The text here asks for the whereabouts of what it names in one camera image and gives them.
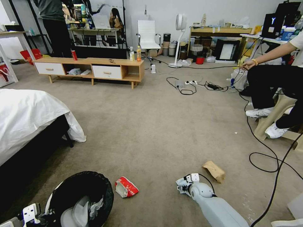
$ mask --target white wall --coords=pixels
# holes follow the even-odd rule
[[[0,0],[1,5],[0,5],[0,24],[10,24],[11,21],[15,21],[16,24],[18,24],[17,19],[14,15],[14,12],[10,6],[10,3],[8,0]],[[35,32],[35,34],[39,34],[39,30],[37,27],[37,24],[35,22],[35,19],[32,15],[31,9],[28,5],[28,2],[26,0],[13,0],[14,6],[16,8],[16,11],[18,13],[18,16],[21,20],[21,23],[24,27],[25,31],[29,31],[30,28],[32,28]],[[36,15],[38,16],[38,8],[35,6],[35,4],[33,3],[32,0],[32,6],[36,12]],[[38,22],[39,25],[41,27],[41,30],[43,32],[43,34],[47,34],[44,26],[43,26],[43,22],[42,19],[39,18],[38,16]],[[41,38],[36,37],[33,38],[34,42],[36,43],[38,49],[41,51],[42,54],[46,53],[46,49],[44,47],[43,41]],[[51,46],[48,44],[47,40],[45,40],[49,50],[51,51]],[[9,58],[19,58],[22,59],[22,56],[19,54],[19,51],[23,50],[23,48],[21,47],[21,44],[19,41],[17,41],[17,44],[15,43],[16,40],[13,41],[5,41],[6,43],[3,44],[6,46],[7,48],[7,56]]]
[[[10,24],[11,19],[5,8],[6,5],[3,5],[0,1],[0,24]],[[6,54],[10,59],[22,59],[20,51],[23,50],[21,43],[18,38],[2,38],[0,39],[0,44]]]
[[[193,22],[200,22],[206,13],[206,24],[217,24],[219,20],[233,22],[244,16],[250,18],[250,27],[262,25],[265,14],[274,13],[283,0],[125,0],[126,34],[128,45],[136,34],[132,34],[131,14],[144,14],[145,4],[147,14],[156,21],[156,32],[171,33],[171,41],[177,40],[180,32],[175,29],[177,13],[187,15],[187,28],[183,38],[189,37],[189,26]]]

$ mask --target black trash bag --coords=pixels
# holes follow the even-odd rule
[[[79,199],[89,196],[91,202],[99,202],[103,197],[103,206],[98,215],[88,221],[88,226],[101,227],[107,220],[113,207],[114,193],[109,180],[103,174],[84,171],[70,176],[53,191],[49,211],[54,211],[55,222],[52,226],[61,227],[62,213],[73,207]]]

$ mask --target white drawer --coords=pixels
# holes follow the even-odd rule
[[[95,78],[122,79],[120,66],[92,66]]]
[[[40,74],[65,75],[60,63],[35,62],[35,66]]]

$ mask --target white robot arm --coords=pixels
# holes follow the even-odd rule
[[[212,227],[249,227],[245,219],[224,199],[217,197],[205,183],[199,182],[199,174],[192,173],[176,181],[181,194],[195,200]]]

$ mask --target wooden tv stand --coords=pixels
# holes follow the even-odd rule
[[[108,58],[80,58],[75,61],[73,58],[55,57],[34,61],[38,73],[47,75],[50,83],[53,83],[52,76],[90,78],[92,85],[94,85],[94,79],[110,79],[130,81],[132,89],[141,82],[144,76],[143,62]],[[68,74],[68,71],[73,68],[79,68],[82,71],[90,69],[92,72],[85,76]]]

